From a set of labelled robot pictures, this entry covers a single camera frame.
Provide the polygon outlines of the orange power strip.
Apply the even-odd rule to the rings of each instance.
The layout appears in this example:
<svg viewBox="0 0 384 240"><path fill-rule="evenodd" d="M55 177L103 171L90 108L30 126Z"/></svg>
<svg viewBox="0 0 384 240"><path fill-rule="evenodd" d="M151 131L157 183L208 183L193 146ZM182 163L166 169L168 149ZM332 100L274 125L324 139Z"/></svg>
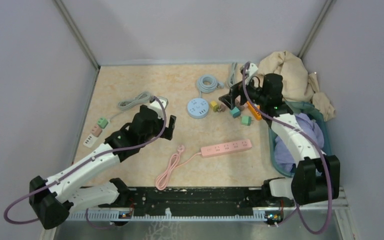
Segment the orange power strip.
<svg viewBox="0 0 384 240"><path fill-rule="evenodd" d="M247 101L246 104L247 104L247 109L254 116L254 118L257 121L261 121L263 119L262 115L257 111L257 109L258 110L260 109L260 106L255 104L255 103L249 102L249 101Z"/></svg>

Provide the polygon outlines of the yellow plug adapter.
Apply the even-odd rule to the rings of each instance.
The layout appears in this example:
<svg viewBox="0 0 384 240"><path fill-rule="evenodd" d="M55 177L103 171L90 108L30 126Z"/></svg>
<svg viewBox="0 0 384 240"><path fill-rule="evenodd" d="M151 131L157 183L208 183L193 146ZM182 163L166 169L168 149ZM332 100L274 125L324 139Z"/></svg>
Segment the yellow plug adapter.
<svg viewBox="0 0 384 240"><path fill-rule="evenodd" d="M220 109L220 105L214 100L209 103L209 106L210 106L210 109L215 113L218 112Z"/></svg>

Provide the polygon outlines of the round blue socket hub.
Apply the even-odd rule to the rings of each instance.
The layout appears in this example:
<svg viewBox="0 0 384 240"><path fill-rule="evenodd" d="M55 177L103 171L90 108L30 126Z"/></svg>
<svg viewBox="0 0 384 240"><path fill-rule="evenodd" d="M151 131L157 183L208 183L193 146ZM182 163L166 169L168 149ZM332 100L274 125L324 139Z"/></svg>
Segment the round blue socket hub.
<svg viewBox="0 0 384 240"><path fill-rule="evenodd" d="M193 119L203 119L210 112L209 103L200 97L193 98L187 103L187 113Z"/></svg>

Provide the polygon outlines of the teal plug adapter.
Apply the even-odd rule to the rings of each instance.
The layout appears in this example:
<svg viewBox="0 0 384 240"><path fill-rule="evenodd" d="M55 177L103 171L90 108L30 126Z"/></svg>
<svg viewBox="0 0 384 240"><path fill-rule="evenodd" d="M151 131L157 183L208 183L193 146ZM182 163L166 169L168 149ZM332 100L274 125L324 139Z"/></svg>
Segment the teal plug adapter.
<svg viewBox="0 0 384 240"><path fill-rule="evenodd" d="M238 107L234 107L229 111L230 115L235 119L241 115L241 111Z"/></svg>

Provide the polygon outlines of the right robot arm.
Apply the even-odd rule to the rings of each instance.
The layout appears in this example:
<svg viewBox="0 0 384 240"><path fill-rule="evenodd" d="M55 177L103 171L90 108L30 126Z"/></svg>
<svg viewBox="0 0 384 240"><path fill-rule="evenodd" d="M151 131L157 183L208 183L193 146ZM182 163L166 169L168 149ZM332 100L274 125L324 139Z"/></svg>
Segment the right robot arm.
<svg viewBox="0 0 384 240"><path fill-rule="evenodd" d="M316 141L300 127L296 115L283 100L283 77L269 73L259 84L254 83L258 67L246 62L241 68L242 80L232 85L219 100L234 107L236 99L257 111L269 128L283 141L291 153L296 170L293 177L266 180L261 199L275 206L281 198L294 200L297 207L326 202L333 205L340 192L340 161L326 155Z"/></svg>

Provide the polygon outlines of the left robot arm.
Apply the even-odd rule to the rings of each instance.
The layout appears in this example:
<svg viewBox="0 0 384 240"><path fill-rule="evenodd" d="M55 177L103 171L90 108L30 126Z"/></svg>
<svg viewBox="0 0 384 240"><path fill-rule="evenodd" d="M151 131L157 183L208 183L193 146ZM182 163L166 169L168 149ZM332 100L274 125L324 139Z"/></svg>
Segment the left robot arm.
<svg viewBox="0 0 384 240"><path fill-rule="evenodd" d="M162 138L171 140L176 117L167 116L168 100L154 96L141 105L131 122L108 136L95 150L69 168L48 178L35 177L29 183L29 204L46 230L61 225L71 213L92 207L124 207L130 189L120 178L85 187L101 172L139 153L146 145Z"/></svg>

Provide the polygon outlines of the white usb charger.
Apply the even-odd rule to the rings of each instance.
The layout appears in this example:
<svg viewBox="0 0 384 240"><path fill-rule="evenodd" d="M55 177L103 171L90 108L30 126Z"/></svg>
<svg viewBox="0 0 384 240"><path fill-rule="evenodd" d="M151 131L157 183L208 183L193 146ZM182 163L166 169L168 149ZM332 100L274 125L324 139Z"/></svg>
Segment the white usb charger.
<svg viewBox="0 0 384 240"><path fill-rule="evenodd" d="M89 134L86 139L83 141L83 145L87 148L92 148L93 145L95 144L95 142L98 140L99 138L94 136L93 134Z"/></svg>

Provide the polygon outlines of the pink power strip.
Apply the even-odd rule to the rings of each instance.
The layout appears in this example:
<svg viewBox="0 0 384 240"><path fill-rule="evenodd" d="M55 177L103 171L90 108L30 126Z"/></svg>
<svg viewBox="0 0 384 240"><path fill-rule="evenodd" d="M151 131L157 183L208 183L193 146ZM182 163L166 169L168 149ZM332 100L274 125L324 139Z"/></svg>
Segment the pink power strip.
<svg viewBox="0 0 384 240"><path fill-rule="evenodd" d="M216 156L248 151L252 147L253 145L250 139L242 139L201 147L200 154L203 158L211 158Z"/></svg>

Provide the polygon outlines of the brown plug adapter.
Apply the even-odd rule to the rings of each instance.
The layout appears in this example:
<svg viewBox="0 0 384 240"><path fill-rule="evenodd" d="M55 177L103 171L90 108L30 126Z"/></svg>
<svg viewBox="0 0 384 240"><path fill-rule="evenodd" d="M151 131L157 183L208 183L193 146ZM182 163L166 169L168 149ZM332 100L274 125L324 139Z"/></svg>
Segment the brown plug adapter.
<svg viewBox="0 0 384 240"><path fill-rule="evenodd" d="M227 107L226 107L224 104L221 104L221 105L219 106L218 111L219 111L219 112L224 112L226 109L227 109Z"/></svg>

